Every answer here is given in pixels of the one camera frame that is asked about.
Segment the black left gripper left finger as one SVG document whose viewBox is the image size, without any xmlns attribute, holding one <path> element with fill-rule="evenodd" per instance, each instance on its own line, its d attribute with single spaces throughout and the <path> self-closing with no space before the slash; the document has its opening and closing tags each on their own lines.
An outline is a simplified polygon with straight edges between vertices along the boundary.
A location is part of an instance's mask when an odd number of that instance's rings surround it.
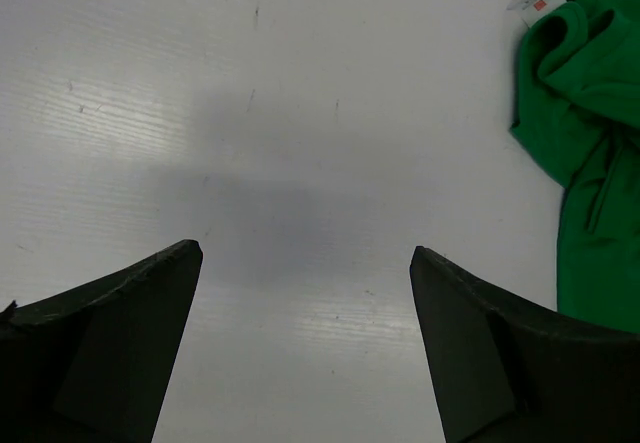
<svg viewBox="0 0 640 443">
<path fill-rule="evenodd" d="M 149 442 L 198 284 L 182 240 L 125 269 L 1 312 L 4 442 Z"/>
</svg>

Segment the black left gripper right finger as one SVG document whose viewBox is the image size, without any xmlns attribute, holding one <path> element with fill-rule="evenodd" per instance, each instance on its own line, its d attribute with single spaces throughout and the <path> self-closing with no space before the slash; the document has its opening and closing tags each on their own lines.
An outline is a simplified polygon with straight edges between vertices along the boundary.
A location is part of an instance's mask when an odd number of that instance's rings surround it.
<svg viewBox="0 0 640 443">
<path fill-rule="evenodd" d="M 635 442 L 639 338 L 563 316 L 417 247 L 410 279 L 449 442 Z"/>
</svg>

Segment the green t shirt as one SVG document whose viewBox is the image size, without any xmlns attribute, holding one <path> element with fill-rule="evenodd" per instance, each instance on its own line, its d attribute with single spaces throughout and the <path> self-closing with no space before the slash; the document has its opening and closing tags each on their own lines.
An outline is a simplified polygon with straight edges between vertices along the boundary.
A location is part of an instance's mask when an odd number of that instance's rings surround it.
<svg viewBox="0 0 640 443">
<path fill-rule="evenodd" d="M 564 191 L 558 310 L 639 329 L 639 0 L 564 0 L 517 56 L 511 133 Z"/>
</svg>

